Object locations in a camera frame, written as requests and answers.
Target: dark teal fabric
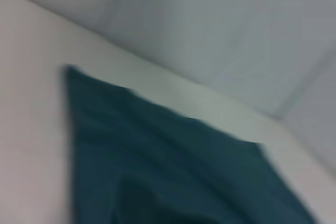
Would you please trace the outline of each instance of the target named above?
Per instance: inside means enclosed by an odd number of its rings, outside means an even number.
[[[315,223],[255,143],[67,67],[76,224]]]

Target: gray wall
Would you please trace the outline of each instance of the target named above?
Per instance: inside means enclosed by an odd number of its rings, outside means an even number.
[[[284,119],[336,167],[335,64],[319,67],[334,50],[336,0],[32,1]]]

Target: teal cloth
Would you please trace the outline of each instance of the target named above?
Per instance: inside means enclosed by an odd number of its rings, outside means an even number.
[[[315,223],[258,144],[67,67],[77,224]]]

